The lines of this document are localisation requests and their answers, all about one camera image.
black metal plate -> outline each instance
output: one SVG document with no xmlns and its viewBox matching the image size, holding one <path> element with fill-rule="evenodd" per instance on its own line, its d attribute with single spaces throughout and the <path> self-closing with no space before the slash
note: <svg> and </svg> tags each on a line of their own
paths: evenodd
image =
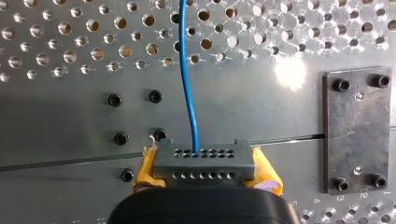
<svg viewBox="0 0 396 224">
<path fill-rule="evenodd" d="M 377 67 L 340 71 L 325 78 L 325 186 L 331 195 L 377 190 L 369 183 L 374 174 L 388 179 L 391 87 L 390 84 L 385 89 L 374 87 L 371 83 L 376 74 L 390 76 L 391 70 Z M 333 83 L 338 78 L 349 81 L 348 91 L 334 90 Z M 333 185 L 339 177 L 349 183 L 342 192 Z"/>
</svg>

hex socket screw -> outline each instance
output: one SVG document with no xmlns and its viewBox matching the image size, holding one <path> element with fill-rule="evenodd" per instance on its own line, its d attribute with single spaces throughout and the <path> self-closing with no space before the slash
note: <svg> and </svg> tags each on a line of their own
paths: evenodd
<svg viewBox="0 0 396 224">
<path fill-rule="evenodd" d="M 128 139 L 129 139 L 128 133 L 120 132 L 120 133 L 117 133 L 117 134 L 114 136 L 114 142 L 115 142 L 117 145 L 119 145 L 119 146 L 125 145 L 125 144 L 128 142 Z"/>
<path fill-rule="evenodd" d="M 134 179 L 134 172 L 131 169 L 126 168 L 122 171 L 120 177 L 121 180 L 125 183 L 131 182 Z"/>
<path fill-rule="evenodd" d="M 390 77 L 376 75 L 372 80 L 372 85 L 377 88 L 385 89 L 390 83 Z"/>
<path fill-rule="evenodd" d="M 108 101 L 109 105 L 111 105 L 113 107 L 117 107 L 117 106 L 122 105 L 122 96 L 114 93 L 114 94 L 111 94 L 108 96 L 107 101 Z"/>
<path fill-rule="evenodd" d="M 154 104 L 158 104 L 159 102 L 161 102 L 163 100 L 163 93 L 160 91 L 152 91 L 149 96 L 148 96 L 149 100 L 154 103 Z"/>
<path fill-rule="evenodd" d="M 344 178 L 337 178 L 334 180 L 334 188 L 343 192 L 349 188 L 349 183 Z"/>
<path fill-rule="evenodd" d="M 370 184 L 378 189 L 382 189 L 387 185 L 387 179 L 382 175 L 371 175 Z"/>
<path fill-rule="evenodd" d="M 350 88 L 350 82 L 349 80 L 346 80 L 344 78 L 338 78 L 332 84 L 332 89 L 334 91 L 346 92 L 349 90 L 349 88 Z"/>
<path fill-rule="evenodd" d="M 154 138 L 155 138 L 155 140 L 157 140 L 159 142 L 161 141 L 161 139 L 167 138 L 167 136 L 168 136 L 168 133 L 166 132 L 165 129 L 157 129 L 154 132 Z"/>
</svg>

blue wire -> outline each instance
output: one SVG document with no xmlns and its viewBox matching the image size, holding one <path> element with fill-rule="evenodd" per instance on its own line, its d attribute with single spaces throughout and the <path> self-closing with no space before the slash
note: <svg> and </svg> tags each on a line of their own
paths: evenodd
<svg viewBox="0 0 396 224">
<path fill-rule="evenodd" d="M 179 35 L 179 43 L 180 43 L 180 69 L 181 69 L 181 77 L 183 80 L 184 95 L 186 97 L 186 104 L 190 117 L 192 147 L 194 153 L 199 153 L 200 148 L 199 148 L 197 120 L 195 118 L 194 105 L 191 96 L 189 69 L 187 68 L 186 30 L 185 30 L 186 5 L 187 5 L 187 0 L 180 0 L 179 25 L 178 25 L 178 35 Z"/>
</svg>

gray metal surface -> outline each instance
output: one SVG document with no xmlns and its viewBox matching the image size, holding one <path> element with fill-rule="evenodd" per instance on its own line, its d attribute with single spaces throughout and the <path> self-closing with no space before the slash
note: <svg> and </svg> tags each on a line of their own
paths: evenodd
<svg viewBox="0 0 396 224">
<path fill-rule="evenodd" d="M 254 161 L 247 140 L 203 145 L 198 154 L 188 145 L 162 140 L 154 161 L 155 178 L 169 187 L 235 187 L 254 179 Z"/>
<path fill-rule="evenodd" d="M 388 178 L 390 87 L 372 85 L 376 76 L 390 76 L 388 68 L 331 72 L 326 76 L 324 105 L 327 118 L 327 192 L 331 195 L 378 190 L 370 184 L 373 175 Z M 337 80 L 345 80 L 345 92 L 336 91 Z M 348 187 L 339 191 L 337 178 Z"/>
</svg>

hole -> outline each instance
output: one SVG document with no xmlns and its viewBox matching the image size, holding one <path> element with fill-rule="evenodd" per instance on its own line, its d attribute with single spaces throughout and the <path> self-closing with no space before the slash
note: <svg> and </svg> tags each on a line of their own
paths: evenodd
<svg viewBox="0 0 396 224">
<path fill-rule="evenodd" d="M 39 25 L 33 25 L 30 28 L 30 34 L 34 37 L 41 37 L 44 34 L 44 29 Z"/>
<path fill-rule="evenodd" d="M 390 216 L 389 215 L 384 215 L 381 217 L 381 222 L 382 223 L 390 223 Z"/>
<path fill-rule="evenodd" d="M 326 13 L 326 14 L 324 14 L 323 18 L 324 18 L 325 21 L 331 21 L 332 20 L 332 14 Z"/>
<path fill-rule="evenodd" d="M 260 16 L 265 11 L 265 7 L 263 4 L 256 3 L 253 5 L 253 14 L 255 16 Z"/>
<path fill-rule="evenodd" d="M 62 76 L 64 76 L 64 74 L 65 74 L 65 71 L 62 67 L 57 67 L 53 70 L 53 75 L 55 77 L 62 77 Z"/>
<path fill-rule="evenodd" d="M 37 72 L 35 70 L 29 70 L 26 75 L 29 79 L 37 78 Z"/>
<path fill-rule="evenodd" d="M 173 61 L 172 61 L 171 58 L 164 58 L 164 59 L 163 59 L 163 65 L 164 65 L 165 67 L 169 67 L 170 65 L 172 65 L 172 63 L 173 63 Z"/>
<path fill-rule="evenodd" d="M 337 25 L 335 27 L 335 33 L 338 35 L 344 35 L 347 33 L 347 28 L 345 27 L 345 25 Z"/>
<path fill-rule="evenodd" d="M 227 44 L 230 48 L 235 48 L 239 44 L 239 38 L 236 35 L 230 35 L 227 38 Z"/>
<path fill-rule="evenodd" d="M 391 20 L 388 23 L 388 29 L 390 31 L 396 31 L 396 20 Z"/>
<path fill-rule="evenodd" d="M 369 220 L 367 220 L 367 218 L 365 217 L 361 217 L 358 220 L 358 224 L 367 224 L 367 223 L 369 223 Z"/>
<path fill-rule="evenodd" d="M 79 36 L 75 39 L 75 43 L 78 47 L 84 47 L 87 45 L 88 40 L 85 36 Z"/>
<path fill-rule="evenodd" d="M 210 178 L 210 179 L 216 178 L 216 174 L 215 174 L 215 173 L 210 173 L 210 174 L 209 174 L 209 178 Z"/>
<path fill-rule="evenodd" d="M 207 178 L 207 173 L 202 172 L 202 173 L 199 174 L 199 177 L 200 177 L 201 179 L 206 179 L 206 178 Z"/>
<path fill-rule="evenodd" d="M 49 64 L 50 57 L 47 54 L 38 54 L 35 58 L 37 60 L 38 65 L 45 66 Z"/>
<path fill-rule="evenodd" d="M 110 8 L 108 8 L 107 5 L 101 5 L 99 6 L 99 12 L 102 15 L 106 15 L 108 12 L 110 12 Z"/>
<path fill-rule="evenodd" d="M 175 50 L 177 53 L 180 52 L 180 43 L 179 43 L 178 41 L 175 42 L 175 44 L 174 44 L 174 50 Z"/>
<path fill-rule="evenodd" d="M 66 2 L 66 0 L 53 0 L 53 3 L 55 3 L 58 6 L 63 5 Z"/>
<path fill-rule="evenodd" d="M 15 38 L 15 31 L 11 28 L 5 28 L 3 29 L 3 31 L 1 32 L 2 36 L 4 39 L 7 40 L 12 40 Z"/>
<path fill-rule="evenodd" d="M 171 22 L 174 24 L 178 24 L 178 12 L 172 12 L 171 14 Z"/>
<path fill-rule="evenodd" d="M 91 32 L 95 32 L 95 31 L 99 30 L 99 22 L 98 21 L 88 20 L 86 25 L 87 25 L 87 30 L 89 30 Z"/>
<path fill-rule="evenodd" d="M 364 5 L 370 5 L 373 3 L 373 0 L 361 0 Z"/>
<path fill-rule="evenodd" d="M 177 172 L 174 172 L 174 173 L 172 173 L 172 177 L 173 177 L 174 179 L 178 179 L 178 178 L 180 178 L 180 174 L 177 173 Z"/>
<path fill-rule="evenodd" d="M 218 174 L 219 179 L 224 179 L 225 177 L 226 177 L 226 174 L 224 174 L 223 172 Z"/>
<path fill-rule="evenodd" d="M 87 64 L 81 66 L 81 73 L 84 75 L 88 75 L 91 72 L 91 67 Z"/>
<path fill-rule="evenodd" d="M 227 7 L 225 9 L 225 15 L 230 19 L 235 18 L 237 13 L 236 7 Z"/>
<path fill-rule="evenodd" d="M 12 56 L 9 58 L 8 63 L 12 68 L 20 68 L 22 66 L 22 59 L 17 56 Z"/>
<path fill-rule="evenodd" d="M 128 3 L 127 7 L 130 12 L 135 12 L 138 10 L 137 3 L 135 2 Z"/>
<path fill-rule="evenodd" d="M 290 1 L 284 1 L 280 3 L 280 10 L 284 13 L 289 12 L 293 9 L 293 4 Z"/>
<path fill-rule="evenodd" d="M 210 17 L 210 14 L 209 14 L 208 10 L 201 9 L 201 10 L 198 11 L 198 18 L 201 21 L 207 21 L 207 20 L 209 20 L 209 17 Z"/>
<path fill-rule="evenodd" d="M 283 41 L 288 41 L 288 40 L 293 39 L 294 34 L 293 34 L 293 31 L 288 30 L 288 31 L 282 32 L 281 36 L 282 36 Z"/>
<path fill-rule="evenodd" d="M 122 58 L 128 58 L 132 54 L 132 49 L 129 46 L 121 46 L 119 49 L 119 54 Z"/>
<path fill-rule="evenodd" d="M 338 7 L 344 7 L 344 6 L 347 4 L 347 0 L 336 0 L 336 1 L 335 1 L 335 4 L 336 4 Z"/>
<path fill-rule="evenodd" d="M 9 74 L 2 73 L 2 74 L 0 75 L 0 80 L 1 80 L 2 82 L 9 82 L 10 79 L 11 79 L 11 76 L 10 76 Z"/>
<path fill-rule="evenodd" d="M 154 17 L 150 15 L 145 15 L 143 17 L 143 24 L 145 26 L 152 26 L 154 24 Z"/>
<path fill-rule="evenodd" d="M 149 55 L 157 54 L 159 50 L 160 49 L 156 44 L 148 44 L 148 46 L 146 47 L 146 52 Z"/>
<path fill-rule="evenodd" d="M 135 66 L 136 66 L 136 68 L 137 69 L 143 69 L 143 68 L 145 68 L 146 67 L 146 61 L 144 61 L 144 60 L 138 60 L 136 63 L 135 63 Z"/>
<path fill-rule="evenodd" d="M 189 36 L 195 35 L 195 34 L 196 34 L 196 29 L 195 29 L 195 27 L 191 26 L 191 27 L 187 28 L 187 34 L 188 34 Z"/>
<path fill-rule="evenodd" d="M 197 173 L 191 173 L 191 179 L 196 179 L 198 178 L 198 174 Z"/>
<path fill-rule="evenodd" d="M 183 172 L 183 173 L 181 173 L 181 178 L 187 179 L 187 178 L 189 178 L 189 174 L 187 174 L 186 172 Z"/>
<path fill-rule="evenodd" d="M 127 24 L 127 21 L 123 18 L 123 17 L 117 17 L 115 20 L 114 20 L 114 24 L 116 25 L 116 27 L 118 28 L 118 29 L 123 29 L 123 28 L 125 28 L 126 27 L 126 24 Z"/>
<path fill-rule="evenodd" d="M 105 58 L 105 52 L 102 49 L 93 49 L 91 56 L 94 60 L 99 61 Z"/>
<path fill-rule="evenodd" d="M 158 34 L 160 35 L 161 39 L 167 39 L 170 37 L 170 31 L 168 29 L 161 29 Z"/>
<path fill-rule="evenodd" d="M 78 17 L 82 16 L 82 9 L 79 7 L 73 7 L 70 10 L 70 14 L 72 14 L 72 17 L 74 17 L 74 18 L 78 18 Z"/>
<path fill-rule="evenodd" d="M 138 40 L 140 40 L 140 38 L 142 38 L 142 35 L 139 32 L 132 33 L 132 40 L 138 41 Z"/>
<path fill-rule="evenodd" d="M 109 72 L 117 72 L 119 69 L 120 69 L 120 65 L 118 63 L 112 62 L 107 65 L 107 70 Z"/>
<path fill-rule="evenodd" d="M 43 11 L 43 18 L 46 21 L 51 21 L 53 18 L 53 13 L 51 11 L 45 10 Z"/>
<path fill-rule="evenodd" d="M 62 35 L 70 35 L 70 33 L 72 33 L 72 26 L 67 22 L 61 22 L 58 26 L 58 30 Z"/>
<path fill-rule="evenodd" d="M 305 52 L 305 50 L 306 50 L 305 44 L 299 44 L 299 45 L 298 45 L 298 51 L 300 51 L 300 52 Z"/>
<path fill-rule="evenodd" d="M 26 18 L 21 13 L 16 13 L 14 15 L 14 21 L 17 23 L 23 23 L 26 21 Z"/>
<path fill-rule="evenodd" d="M 56 39 L 51 39 L 49 41 L 49 48 L 50 49 L 58 49 L 60 46 L 61 46 L 61 44 Z"/>
<path fill-rule="evenodd" d="M 297 21 L 298 21 L 299 24 L 305 23 L 305 16 L 298 16 L 297 17 Z"/>
<path fill-rule="evenodd" d="M 6 11 L 8 9 L 8 0 L 0 0 L 0 10 Z"/>
<path fill-rule="evenodd" d="M 192 63 L 192 64 L 195 64 L 195 63 L 198 63 L 199 62 L 199 57 L 198 57 L 198 55 L 191 55 L 190 56 L 190 63 Z"/>
<path fill-rule="evenodd" d="M 377 206 L 372 207 L 372 212 L 373 213 L 379 212 L 379 207 L 377 207 Z"/>
<path fill-rule="evenodd" d="M 210 49 L 212 48 L 212 40 L 209 38 L 205 38 L 201 41 L 202 49 Z"/>
<path fill-rule="evenodd" d="M 373 25 L 370 22 L 365 22 L 361 27 L 361 31 L 365 34 L 370 34 L 373 31 Z"/>
<path fill-rule="evenodd" d="M 359 40 L 358 39 L 351 39 L 350 41 L 349 41 L 349 46 L 350 47 L 356 47 L 356 46 L 358 46 L 359 45 Z"/>
<path fill-rule="evenodd" d="M 37 0 L 24 0 L 23 2 L 27 7 L 36 7 L 37 6 Z"/>
<path fill-rule="evenodd" d="M 67 63 L 74 63 L 77 59 L 77 54 L 74 51 L 68 50 L 64 54 L 64 61 Z"/>
<path fill-rule="evenodd" d="M 350 13 L 349 13 L 349 18 L 350 19 L 356 19 L 356 18 L 358 18 L 359 17 L 359 11 L 357 11 L 357 10 L 353 10 L 353 11 L 351 11 Z"/>
<path fill-rule="evenodd" d="M 30 50 L 32 50 L 32 45 L 30 45 L 29 43 L 27 43 L 27 42 L 23 42 L 23 43 L 21 43 L 21 50 L 23 51 L 23 52 L 29 52 Z"/>
<path fill-rule="evenodd" d="M 224 27 L 223 27 L 222 24 L 217 24 L 217 25 L 215 26 L 215 31 L 216 31 L 216 33 L 221 33 L 221 32 L 223 31 L 223 29 L 224 29 Z"/>
<path fill-rule="evenodd" d="M 319 28 L 317 28 L 317 27 L 311 28 L 311 29 L 308 31 L 308 35 L 309 35 L 309 37 L 311 37 L 311 38 L 318 38 L 318 37 L 320 36 L 320 30 L 319 30 Z"/>
<path fill-rule="evenodd" d="M 277 55 L 279 53 L 279 47 L 277 47 L 277 46 L 271 47 L 271 53 L 273 55 Z"/>
<path fill-rule="evenodd" d="M 310 10 L 318 9 L 319 7 L 319 0 L 309 0 L 308 1 L 308 8 Z"/>
</svg>

